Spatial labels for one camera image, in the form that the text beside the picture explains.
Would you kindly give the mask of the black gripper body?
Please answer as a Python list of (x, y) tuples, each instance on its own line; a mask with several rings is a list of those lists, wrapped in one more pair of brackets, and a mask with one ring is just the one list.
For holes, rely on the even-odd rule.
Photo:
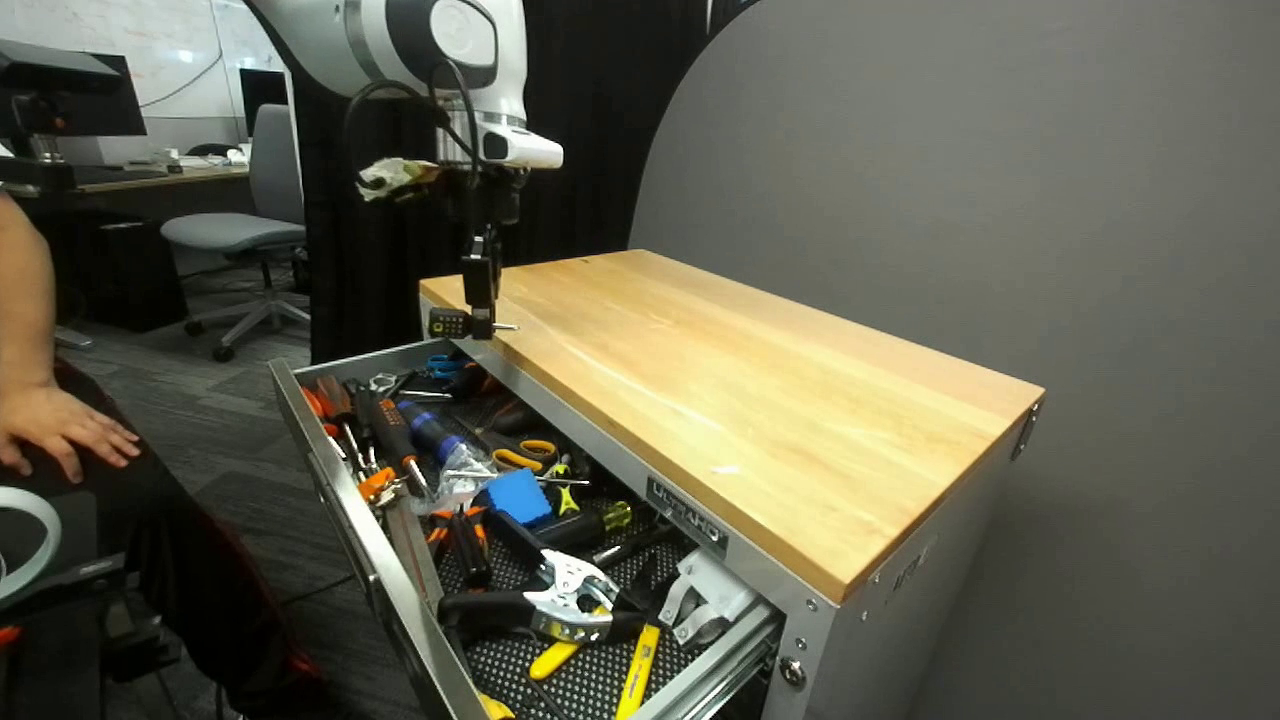
[(463, 261), (495, 261), (501, 238), (519, 219), (525, 178), (480, 165), (463, 178)]

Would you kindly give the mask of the person's bare forearm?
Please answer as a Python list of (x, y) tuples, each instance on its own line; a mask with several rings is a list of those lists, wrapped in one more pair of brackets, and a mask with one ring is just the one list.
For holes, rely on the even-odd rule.
[(28, 211), (0, 198), (0, 394), (42, 387), (55, 360), (55, 271)]

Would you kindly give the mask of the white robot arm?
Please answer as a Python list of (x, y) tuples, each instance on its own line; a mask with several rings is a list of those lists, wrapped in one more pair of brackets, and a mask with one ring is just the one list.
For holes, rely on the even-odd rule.
[(501, 301), (501, 230), (532, 173), (564, 148), (528, 123), (525, 0), (247, 0), (252, 15), (319, 88), (354, 104), (403, 94), (433, 128), (429, 158), (379, 158), (357, 173), (366, 206), (425, 189), (463, 198), (459, 310), (433, 310), (433, 335), (489, 339)]

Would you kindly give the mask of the person's bare hand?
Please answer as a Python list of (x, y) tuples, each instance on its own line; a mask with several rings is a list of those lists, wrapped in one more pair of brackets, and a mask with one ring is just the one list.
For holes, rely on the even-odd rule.
[(70, 483), (79, 483), (86, 461), (128, 468), (142, 457), (142, 436), (55, 384), (6, 387), (0, 466), (33, 478), (37, 457), (47, 457)]

